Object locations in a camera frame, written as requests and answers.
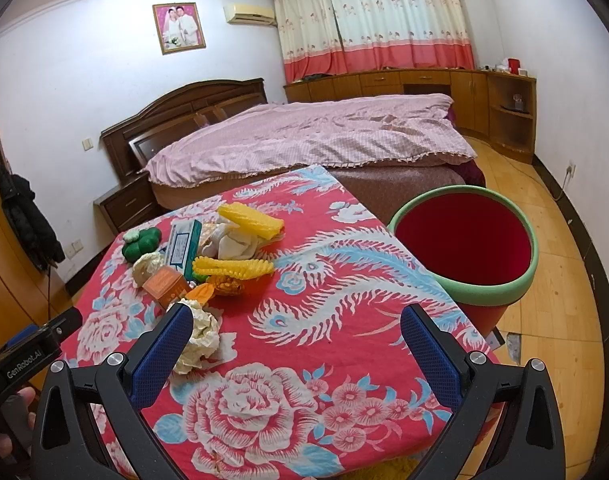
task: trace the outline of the wooden headboard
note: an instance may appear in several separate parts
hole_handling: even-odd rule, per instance
[[[190,133],[192,121],[196,130],[203,124],[202,118],[206,117],[212,124],[266,102],[261,78],[199,81],[156,99],[133,117],[104,130],[100,139],[105,143],[118,178],[124,181],[142,168],[142,157],[136,157],[129,146],[131,140],[153,133],[156,134],[155,149],[161,149]]]

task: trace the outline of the curtain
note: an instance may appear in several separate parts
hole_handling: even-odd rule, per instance
[[[274,0],[287,83],[346,73],[331,0]]]
[[[460,0],[331,0],[349,72],[473,69]]]

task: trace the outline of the wall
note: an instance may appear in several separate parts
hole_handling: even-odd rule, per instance
[[[163,56],[152,4],[196,2],[206,48]],[[160,95],[193,81],[263,77],[286,102],[275,27],[229,25],[223,4],[271,0],[77,0],[0,34],[0,136],[13,171],[31,182],[60,241],[84,249],[68,280],[112,240],[92,202],[118,180],[98,137]],[[82,149],[91,137],[94,148]]]
[[[476,66],[495,66],[505,58],[493,0],[460,0],[468,22]]]
[[[537,78],[535,152],[562,183],[609,278],[609,33],[586,0],[494,0],[507,56]]]

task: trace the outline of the bride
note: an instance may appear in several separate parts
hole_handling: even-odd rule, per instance
[[[174,7],[169,7],[164,17],[164,29],[162,31],[164,46],[167,49],[185,46],[180,31],[180,19]]]

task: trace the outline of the table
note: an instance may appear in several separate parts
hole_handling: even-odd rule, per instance
[[[440,406],[399,332],[420,303],[467,350],[491,350],[424,267],[324,168],[310,166],[156,218],[215,221],[225,202],[284,219],[260,249],[276,272],[244,295],[216,297],[220,348],[204,369],[172,374],[143,410],[190,479],[321,478],[429,447],[451,412]],[[86,286],[84,325],[63,345],[71,366],[126,351],[161,310],[136,289],[118,237]],[[98,427],[128,465],[101,406]]]

